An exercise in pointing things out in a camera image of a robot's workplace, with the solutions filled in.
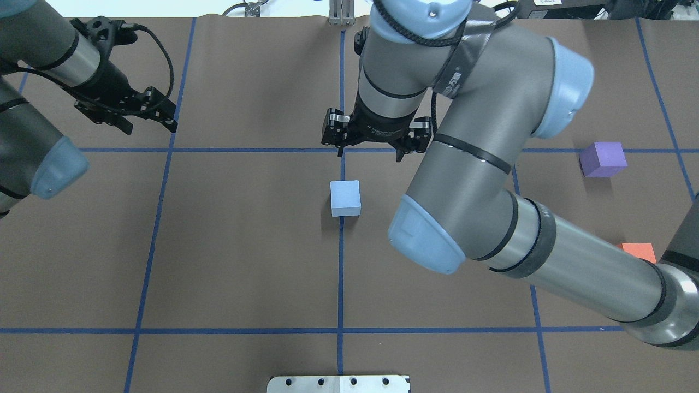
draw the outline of robotic arm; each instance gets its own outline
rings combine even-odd
[[[114,45],[136,42],[145,31],[163,50],[170,87],[139,93],[109,61]],[[18,62],[31,69],[21,68]],[[36,73],[75,97],[75,107],[97,124],[130,134],[124,118],[135,115],[177,130],[175,104],[169,100],[173,67],[160,41],[146,27],[98,17],[67,22],[45,0],[9,0],[0,4],[0,75]],[[85,156],[27,100],[0,78],[0,217],[29,194],[48,199],[88,169]]]
[[[553,38],[498,24],[471,0],[375,0],[370,21],[357,39],[354,112],[328,110],[324,144],[341,155],[359,141],[388,142],[399,160],[424,151],[435,128],[425,118],[410,124],[426,88],[453,99],[389,228],[398,251],[444,274],[467,257],[481,261],[646,343],[699,344],[699,202],[655,265],[503,188],[527,138],[557,135],[582,107],[589,61]]]

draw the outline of light blue joint cap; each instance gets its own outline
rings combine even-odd
[[[49,199],[73,184],[89,169],[85,155],[68,139],[60,138],[48,151],[31,181],[31,193]]]
[[[383,0],[384,7],[398,23],[423,38],[438,38],[456,29],[471,11],[473,0]],[[413,43],[371,7],[371,28],[395,43]]]
[[[531,136],[548,139],[570,124],[590,94],[595,69],[590,61],[548,37],[554,46],[554,83],[549,105],[539,128]]]
[[[401,197],[389,241],[401,254],[438,273],[452,274],[466,260],[447,231],[408,195]]]
[[[23,13],[34,4],[36,0],[0,0],[0,19]]]

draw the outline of purple cube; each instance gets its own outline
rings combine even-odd
[[[628,164],[621,142],[595,142],[580,153],[580,166],[586,178],[611,178]]]

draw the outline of metal bracket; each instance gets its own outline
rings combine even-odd
[[[274,377],[267,393],[410,393],[409,376]]]
[[[354,0],[330,0],[329,24],[352,26],[354,22]]]

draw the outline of black tape band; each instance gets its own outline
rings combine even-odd
[[[4,103],[0,103],[0,113],[3,113],[4,111],[6,111],[8,109],[14,108],[17,105],[22,105],[23,103],[29,103],[29,101],[27,101],[27,99],[22,97],[22,98],[13,99],[13,100],[10,100],[10,101],[4,102]]]
[[[699,259],[692,258],[689,255],[685,255],[677,251],[666,250],[661,259],[672,264],[682,266],[685,269],[699,272]]]
[[[34,69],[39,70],[39,71],[47,71],[47,70],[54,69],[54,68],[60,66],[61,64],[65,63],[66,60],[67,60],[70,56],[73,56],[73,53],[75,53],[75,49],[78,47],[78,43],[79,43],[79,42],[80,42],[80,34],[79,34],[78,31],[76,30],[76,31],[75,31],[75,38],[73,39],[73,44],[72,44],[71,47],[63,54],[63,56],[59,57],[58,60],[56,60],[55,62],[53,62],[53,63],[51,63],[51,64],[46,64],[45,66],[41,66],[41,67],[34,67]]]
[[[527,201],[530,201],[536,207],[539,215],[539,233],[536,236],[534,245],[527,255],[514,266],[507,269],[490,268],[490,270],[502,273],[510,278],[525,278],[537,271],[549,259],[551,251],[556,244],[556,218],[554,214],[537,201],[532,201],[531,199],[527,199]]]
[[[517,198],[515,198],[514,195],[512,195],[512,193],[510,193],[510,197],[512,198],[512,219],[510,220],[510,227],[507,228],[507,233],[505,234],[505,237],[502,239],[500,244],[498,244],[498,246],[495,247],[494,250],[488,253],[488,255],[480,258],[474,258],[474,261],[485,261],[486,259],[491,259],[492,257],[495,257],[510,242],[510,239],[512,238],[512,235],[514,233],[514,228],[517,226],[517,220],[519,219],[519,207],[517,205]]]
[[[658,304],[656,307],[653,309],[653,311],[650,312],[650,314],[646,315],[645,317],[636,320],[636,321],[631,321],[631,322],[624,322],[620,320],[615,320],[614,318],[610,318],[612,321],[618,322],[618,323],[624,323],[624,324],[633,324],[635,327],[648,327],[652,326],[658,322],[664,321],[668,315],[672,312],[672,309],[675,307],[675,297],[672,296],[670,297],[670,302],[672,304],[665,304],[665,300],[668,299],[668,282],[665,280],[665,276],[663,275],[663,272],[652,262],[647,261],[643,258],[639,258],[643,262],[646,262],[648,265],[650,265],[653,270],[658,274],[658,277],[660,278],[660,286],[661,286],[661,293],[660,293],[660,300],[658,300]]]
[[[412,94],[393,94],[393,93],[389,93],[389,92],[387,92],[386,90],[382,89],[381,87],[378,87],[378,86],[369,78],[369,75],[366,74],[366,70],[365,70],[364,68],[362,68],[362,72],[364,72],[364,77],[366,78],[366,81],[369,82],[369,85],[371,85],[371,87],[375,88],[379,93],[381,93],[381,94],[383,94],[383,95],[385,95],[385,96],[391,97],[391,98],[395,98],[395,99],[409,99],[409,98],[412,98],[412,97],[417,97],[417,96],[419,96],[420,94],[422,94],[425,90],[427,90],[427,87],[425,87],[424,89],[420,90],[419,92],[417,92],[417,93],[412,93]]]
[[[452,136],[444,134],[436,134],[434,137],[434,141],[454,146],[455,148],[467,152],[478,159],[485,160],[485,162],[487,162],[488,164],[495,166],[497,169],[500,169],[501,171],[505,172],[505,175],[509,174],[512,170],[512,166],[509,165],[504,159],[501,159],[500,157],[493,155],[479,148],[478,146],[466,143],[461,139],[456,139]]]
[[[3,194],[7,195],[10,198],[19,199],[19,200],[22,200],[27,196],[27,195],[18,194],[16,192],[12,192],[1,185],[0,185],[0,192],[2,192]]]

